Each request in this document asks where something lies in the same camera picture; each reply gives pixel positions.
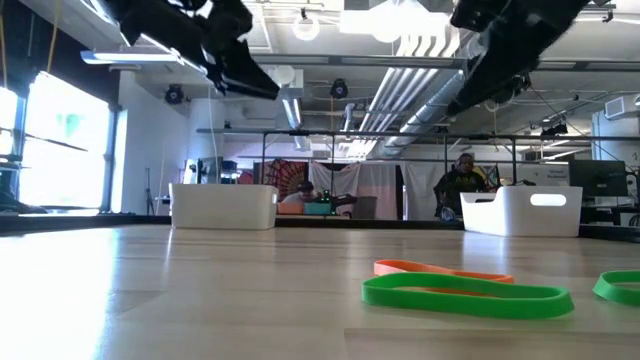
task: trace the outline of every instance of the window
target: window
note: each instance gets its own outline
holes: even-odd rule
[[[106,102],[40,73],[27,103],[20,201],[99,208],[110,116]]]
[[[18,96],[5,88],[0,88],[0,155],[12,153],[17,108]]]

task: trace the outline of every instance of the white plastic bin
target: white plastic bin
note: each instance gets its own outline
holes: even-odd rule
[[[278,189],[268,185],[171,184],[176,228],[266,230],[275,226]]]
[[[462,193],[460,198],[467,231],[500,236],[578,236],[581,187],[509,186],[495,194]]]

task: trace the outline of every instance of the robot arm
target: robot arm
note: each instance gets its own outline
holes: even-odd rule
[[[509,100],[531,85],[540,54],[562,36],[590,0],[459,0],[451,24],[480,33],[484,53],[469,59],[450,116],[487,99]],[[603,6],[609,0],[595,0]]]
[[[238,41],[251,30],[253,18],[241,0],[212,0],[207,17],[195,14],[207,0],[89,1],[103,19],[120,28],[129,46],[144,34],[179,53],[222,94],[278,96],[280,88],[253,61],[246,40]]]

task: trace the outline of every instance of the computer monitor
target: computer monitor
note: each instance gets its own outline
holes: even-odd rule
[[[569,161],[569,184],[581,187],[583,197],[629,196],[624,161]]]

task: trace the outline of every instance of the person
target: person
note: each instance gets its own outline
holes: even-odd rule
[[[314,191],[313,184],[309,181],[301,182],[296,190],[298,192],[287,196],[282,202],[284,204],[304,204],[314,202],[319,197],[319,194]]]
[[[484,178],[473,171],[473,156],[464,153],[456,160],[453,170],[440,178],[433,191],[439,200],[437,217],[440,217],[443,207],[450,208],[456,215],[462,215],[460,193],[485,192],[487,185]]]

